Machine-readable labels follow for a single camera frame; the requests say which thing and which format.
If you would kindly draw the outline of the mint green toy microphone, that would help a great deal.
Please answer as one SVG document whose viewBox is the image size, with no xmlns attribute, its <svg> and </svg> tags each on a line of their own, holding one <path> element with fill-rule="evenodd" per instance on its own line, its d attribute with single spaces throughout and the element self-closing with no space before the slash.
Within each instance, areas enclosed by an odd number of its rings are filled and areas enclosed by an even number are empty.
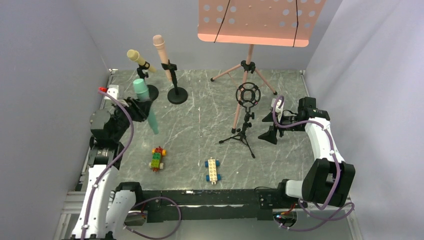
<svg viewBox="0 0 424 240">
<path fill-rule="evenodd" d="M 137 98 L 141 102 L 150 101 L 152 103 L 152 100 L 150 98 L 149 88 L 148 88 L 148 86 L 145 83 L 145 80 L 143 78 L 135 79 L 132 84 L 133 84 L 134 92 L 135 92 Z M 157 123 L 156 115 L 155 115 L 155 113 L 153 111 L 153 107 L 152 106 L 150 106 L 150 109 L 149 109 L 149 112 L 148 112 L 147 121 L 148 121 L 149 126 L 152 129 L 153 133 L 155 135 L 157 135 L 159 133 L 158 123 Z"/>
</svg>

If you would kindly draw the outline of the black shock mount stand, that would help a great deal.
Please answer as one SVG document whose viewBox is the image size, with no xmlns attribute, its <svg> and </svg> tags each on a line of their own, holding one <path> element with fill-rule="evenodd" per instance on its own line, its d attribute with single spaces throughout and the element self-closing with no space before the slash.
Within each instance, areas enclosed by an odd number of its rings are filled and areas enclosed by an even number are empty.
<svg viewBox="0 0 424 240">
<path fill-rule="evenodd" d="M 248 147 L 251 157 L 255 159 L 256 157 L 247 140 L 246 131 L 248 128 L 252 127 L 252 123 L 250 122 L 250 120 L 255 119 L 255 113 L 251 110 L 251 108 L 255 107 L 259 103 L 261 99 L 261 91 L 255 83 L 245 82 L 245 83 L 242 83 L 236 89 L 235 98 L 238 105 L 244 108 L 244 112 L 245 112 L 244 122 L 241 128 L 237 128 L 234 131 L 234 132 L 237 132 L 237 134 L 230 136 L 226 139 L 220 140 L 218 143 L 222 144 L 231 139 L 237 140 Z"/>
</svg>

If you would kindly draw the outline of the black round-base mic stand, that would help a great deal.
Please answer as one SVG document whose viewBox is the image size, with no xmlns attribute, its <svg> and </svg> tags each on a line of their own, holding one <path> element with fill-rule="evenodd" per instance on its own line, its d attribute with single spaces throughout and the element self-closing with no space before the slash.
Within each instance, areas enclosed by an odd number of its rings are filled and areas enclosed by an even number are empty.
<svg viewBox="0 0 424 240">
<path fill-rule="evenodd" d="M 173 89 L 167 93 L 168 101 L 174 105 L 184 103 L 188 99 L 188 92 L 184 88 L 178 87 L 178 80 L 176 76 L 177 65 L 168 60 L 168 63 L 161 63 L 161 66 L 165 71 L 170 72 L 171 82 L 173 84 Z"/>
</svg>

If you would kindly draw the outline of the yellow toy microphone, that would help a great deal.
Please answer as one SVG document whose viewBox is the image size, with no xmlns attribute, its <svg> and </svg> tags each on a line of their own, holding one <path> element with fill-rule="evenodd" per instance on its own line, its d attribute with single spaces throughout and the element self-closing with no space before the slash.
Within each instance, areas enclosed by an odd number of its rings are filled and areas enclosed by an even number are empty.
<svg viewBox="0 0 424 240">
<path fill-rule="evenodd" d="M 142 66 L 145 70 L 148 70 L 152 73 L 155 73 L 157 69 L 152 66 L 149 62 L 147 62 L 137 50 L 129 49 L 126 53 L 129 60 L 132 62 L 137 63 L 138 65 Z"/>
</svg>

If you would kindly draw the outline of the pink toy microphone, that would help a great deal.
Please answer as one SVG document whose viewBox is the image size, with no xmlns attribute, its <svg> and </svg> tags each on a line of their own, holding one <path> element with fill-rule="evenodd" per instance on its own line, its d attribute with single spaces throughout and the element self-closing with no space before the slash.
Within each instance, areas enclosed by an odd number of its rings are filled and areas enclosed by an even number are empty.
<svg viewBox="0 0 424 240">
<path fill-rule="evenodd" d="M 169 58 L 168 58 L 168 53 L 166 50 L 164 38 L 160 34 L 157 34 L 153 36 L 152 40 L 153 40 L 153 45 L 157 49 L 161 64 L 168 64 Z"/>
</svg>

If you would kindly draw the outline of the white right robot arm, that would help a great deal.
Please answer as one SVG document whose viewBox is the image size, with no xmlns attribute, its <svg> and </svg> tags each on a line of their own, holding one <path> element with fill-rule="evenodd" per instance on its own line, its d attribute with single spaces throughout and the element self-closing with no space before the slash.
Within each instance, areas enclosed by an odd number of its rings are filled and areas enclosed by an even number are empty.
<svg viewBox="0 0 424 240">
<path fill-rule="evenodd" d="M 277 134 L 305 132 L 311 143 L 314 162 L 303 180 L 283 179 L 278 186 L 282 196 L 315 204 L 320 210 L 342 207 L 350 192 L 356 169 L 340 154 L 331 131 L 330 116 L 318 109 L 316 99 L 303 97 L 296 113 L 284 114 L 283 96 L 271 101 L 271 111 L 263 118 L 272 126 L 258 138 L 277 144 Z"/>
</svg>

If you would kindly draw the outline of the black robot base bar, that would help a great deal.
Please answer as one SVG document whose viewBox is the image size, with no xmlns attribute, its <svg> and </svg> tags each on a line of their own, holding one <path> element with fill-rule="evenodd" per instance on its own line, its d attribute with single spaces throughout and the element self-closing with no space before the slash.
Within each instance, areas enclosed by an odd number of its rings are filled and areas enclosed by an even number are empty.
<svg viewBox="0 0 424 240">
<path fill-rule="evenodd" d="M 146 214 L 148 223 L 181 220 L 256 219 L 272 221 L 297 200 L 281 189 L 143 190 L 131 211 Z"/>
</svg>

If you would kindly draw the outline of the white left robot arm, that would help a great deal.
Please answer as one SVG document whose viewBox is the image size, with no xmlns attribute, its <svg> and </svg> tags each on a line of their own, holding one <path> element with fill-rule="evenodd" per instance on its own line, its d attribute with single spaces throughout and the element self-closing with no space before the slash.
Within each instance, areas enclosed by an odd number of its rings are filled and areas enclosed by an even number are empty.
<svg viewBox="0 0 424 240">
<path fill-rule="evenodd" d="M 90 151 L 88 155 L 87 190 L 71 240 L 115 240 L 124 221 L 137 203 L 143 201 L 139 183 L 115 184 L 123 153 L 128 148 L 121 143 L 133 122 L 143 122 L 150 115 L 152 101 L 128 97 L 124 105 L 114 105 L 114 111 L 99 109 L 90 116 Z"/>
</svg>

